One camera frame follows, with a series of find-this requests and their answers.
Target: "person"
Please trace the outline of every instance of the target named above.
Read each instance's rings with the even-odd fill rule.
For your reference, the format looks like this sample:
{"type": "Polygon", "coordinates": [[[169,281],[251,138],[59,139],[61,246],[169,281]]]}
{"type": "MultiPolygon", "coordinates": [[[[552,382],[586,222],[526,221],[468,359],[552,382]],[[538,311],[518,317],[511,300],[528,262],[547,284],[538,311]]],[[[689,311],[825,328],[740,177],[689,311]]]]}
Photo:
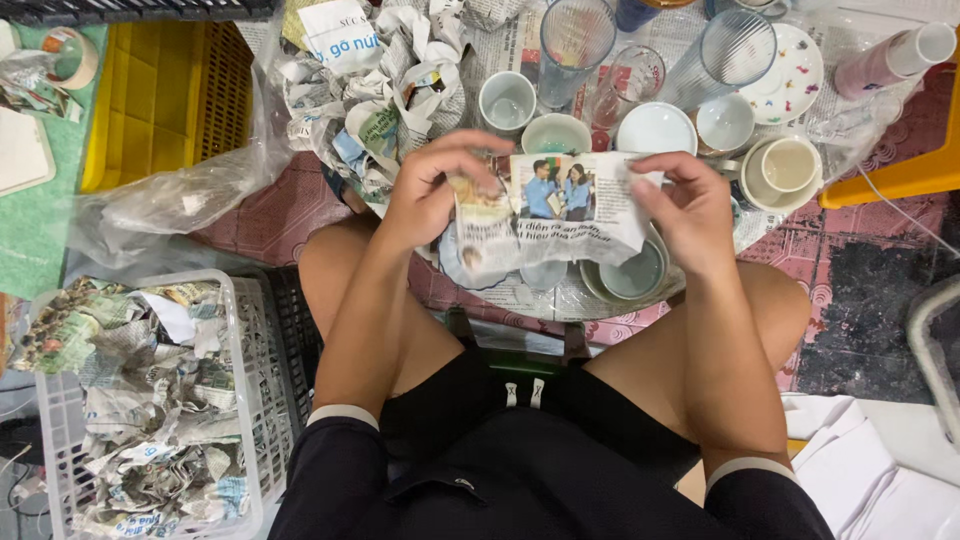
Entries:
{"type": "Polygon", "coordinates": [[[400,167],[379,227],[320,229],[300,259],[326,342],[313,413],[270,532],[342,538],[832,538],[791,472],[774,374],[810,304],[779,270],[734,260],[729,183],[689,154],[636,200],[686,272],[685,300],[596,358],[547,378],[493,370],[407,290],[416,246],[447,226],[456,172],[497,189],[472,151],[438,138],[400,167]],[[701,508],[674,489],[700,459],[701,508]]]}
{"type": "Polygon", "coordinates": [[[530,208],[530,217],[538,219],[556,219],[557,215],[547,204],[550,195],[557,193],[557,183],[550,182],[550,162],[547,160],[534,161],[534,177],[523,188],[523,194],[530,208]]]}
{"type": "Polygon", "coordinates": [[[566,173],[564,191],[566,192],[566,221],[585,221],[590,210],[593,194],[593,181],[587,178],[584,166],[574,163],[566,173]]]}

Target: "white plastic basket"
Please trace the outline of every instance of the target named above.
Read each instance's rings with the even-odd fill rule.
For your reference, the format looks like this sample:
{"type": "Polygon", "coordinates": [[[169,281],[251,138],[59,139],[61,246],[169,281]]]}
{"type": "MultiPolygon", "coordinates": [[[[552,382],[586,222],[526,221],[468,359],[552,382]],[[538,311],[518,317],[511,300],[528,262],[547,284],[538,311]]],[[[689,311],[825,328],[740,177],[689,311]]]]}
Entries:
{"type": "MultiPolygon", "coordinates": [[[[287,461],[294,443],[279,359],[270,352],[263,293],[256,280],[231,278],[219,270],[168,274],[127,284],[146,287],[183,282],[216,282],[224,292],[228,337],[221,345],[229,349],[233,362],[250,508],[241,517],[217,524],[194,524],[184,520],[170,538],[246,540],[256,535],[263,524],[264,507],[275,503],[283,493],[287,461]]],[[[32,320],[45,305],[35,302],[32,320]]],[[[80,464],[84,457],[81,445],[85,435],[84,391],[80,381],[73,372],[37,373],[36,398],[43,427],[54,537],[57,540],[94,538],[72,528],[77,508],[94,503],[96,497],[93,477],[80,464]]]]}

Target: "black shorts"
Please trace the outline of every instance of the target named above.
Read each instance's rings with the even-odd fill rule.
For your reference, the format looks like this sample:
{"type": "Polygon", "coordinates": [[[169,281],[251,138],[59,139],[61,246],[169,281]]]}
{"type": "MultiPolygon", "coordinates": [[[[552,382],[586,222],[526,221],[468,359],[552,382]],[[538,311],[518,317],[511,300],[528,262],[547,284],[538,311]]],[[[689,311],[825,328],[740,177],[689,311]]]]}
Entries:
{"type": "MultiPolygon", "coordinates": [[[[482,349],[467,349],[416,388],[384,404],[380,432],[391,456],[418,462],[442,453],[507,406],[508,382],[516,384],[516,406],[530,405],[536,376],[495,370],[484,354],[482,349]]],[[[700,460],[697,445],[580,367],[540,378],[540,410],[572,422],[663,481],[677,483],[700,460]]]]}

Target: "tape roll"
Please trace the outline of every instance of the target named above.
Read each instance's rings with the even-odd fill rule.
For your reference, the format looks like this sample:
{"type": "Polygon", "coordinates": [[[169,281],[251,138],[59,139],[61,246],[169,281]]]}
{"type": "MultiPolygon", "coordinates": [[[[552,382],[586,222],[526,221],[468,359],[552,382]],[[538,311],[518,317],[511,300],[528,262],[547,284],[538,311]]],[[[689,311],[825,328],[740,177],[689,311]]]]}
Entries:
{"type": "Polygon", "coordinates": [[[50,84],[59,86],[65,90],[79,90],[90,84],[93,78],[97,76],[97,65],[100,63],[100,55],[97,54],[96,47],[83,34],[72,28],[58,26],[50,29],[47,35],[43,37],[41,49],[48,53],[58,53],[69,39],[75,39],[80,44],[82,56],[77,71],[74,72],[65,81],[55,81],[50,79],[50,84]]]}

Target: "ribbed glass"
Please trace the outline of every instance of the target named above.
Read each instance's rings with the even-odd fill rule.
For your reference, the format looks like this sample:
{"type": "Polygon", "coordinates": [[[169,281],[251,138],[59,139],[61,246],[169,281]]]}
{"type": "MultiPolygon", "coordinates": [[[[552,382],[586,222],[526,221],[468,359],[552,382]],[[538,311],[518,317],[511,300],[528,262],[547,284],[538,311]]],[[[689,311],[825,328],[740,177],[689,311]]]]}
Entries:
{"type": "Polygon", "coordinates": [[[668,72],[659,101],[684,111],[759,81],[777,54],[777,34],[756,12],[714,17],[668,72]]]}
{"type": "Polygon", "coordinates": [[[551,110],[569,103],[615,40],[613,9],[604,0],[554,2],[540,24],[540,103],[551,110]]]}

